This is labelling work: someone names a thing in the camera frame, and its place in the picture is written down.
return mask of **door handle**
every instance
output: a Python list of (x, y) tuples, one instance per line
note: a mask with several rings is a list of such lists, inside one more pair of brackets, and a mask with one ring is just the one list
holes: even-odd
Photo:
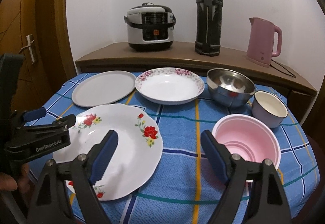
[(37, 62), (37, 54), (36, 54), (36, 47), (34, 44), (34, 36), (32, 34), (26, 36), (27, 45), (22, 47), (19, 51), (19, 53), (22, 53), (26, 49), (29, 50), (31, 63), (34, 64)]

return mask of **white wall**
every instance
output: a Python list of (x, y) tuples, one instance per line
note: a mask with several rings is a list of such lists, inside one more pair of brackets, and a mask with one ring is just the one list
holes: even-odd
[(111, 0), (66, 0), (74, 60), (113, 43), (110, 3)]
[[(127, 41), (123, 16), (143, 2), (169, 6), (177, 19), (174, 39), (195, 41), (196, 0), (66, 0), (73, 58)], [(221, 45), (246, 51), (251, 30), (248, 18), (253, 16), (282, 29), (282, 52), (276, 60), (292, 67), (319, 90), (325, 73), (325, 16), (317, 1), (224, 0)]]

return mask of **thermos flask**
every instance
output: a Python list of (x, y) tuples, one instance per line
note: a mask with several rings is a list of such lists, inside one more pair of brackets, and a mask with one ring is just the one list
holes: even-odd
[(198, 6), (195, 51), (199, 54), (220, 54), (222, 0), (196, 0)]

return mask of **table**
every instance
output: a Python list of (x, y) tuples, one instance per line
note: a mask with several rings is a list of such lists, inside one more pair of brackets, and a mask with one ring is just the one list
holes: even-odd
[[(52, 123), (69, 114), (79, 114), (85, 108), (73, 104), (71, 95), (76, 86), (94, 73), (80, 74), (67, 81), (44, 105), (45, 117), (27, 125)], [(270, 87), (257, 85), (259, 90), (284, 96)], [(112, 223), (120, 224), (205, 224), (215, 209), (224, 186), (213, 174), (200, 146), (199, 136), (203, 130), (212, 130), (217, 120), (228, 114), (251, 115), (251, 101), (238, 109), (218, 106), (209, 95), (207, 87), (201, 96), (180, 106), (163, 106), (144, 99), (133, 91), (120, 103), (137, 106), (155, 119), (164, 141), (161, 161), (142, 187), (129, 196), (116, 201), (102, 202)], [(281, 148), (278, 174), (284, 184), (292, 217), (296, 216), (320, 179), (313, 150), (295, 117), (289, 112), (282, 125), (273, 129)], [(35, 182), (47, 159), (52, 154), (30, 162), (30, 177)], [(251, 184), (247, 184), (234, 224), (241, 223), (244, 216)], [(68, 190), (75, 216), (83, 220), (73, 193)]]

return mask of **white plate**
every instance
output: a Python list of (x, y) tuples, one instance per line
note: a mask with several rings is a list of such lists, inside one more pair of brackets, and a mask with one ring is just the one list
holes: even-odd
[(134, 81), (134, 74), (126, 71), (100, 73), (82, 81), (72, 92), (72, 101), (85, 108), (110, 104), (131, 93)]
[(198, 75), (179, 68), (156, 68), (142, 73), (135, 87), (146, 99), (163, 105), (180, 105), (196, 99), (204, 91)]
[[(137, 107), (102, 105), (77, 115), (69, 129), (71, 145), (55, 151), (56, 162), (72, 161), (87, 154), (112, 129), (119, 141), (113, 157), (94, 189), (99, 200), (114, 200), (130, 194), (149, 180), (160, 161), (163, 140), (156, 122)], [(67, 187), (74, 192), (73, 183)]]

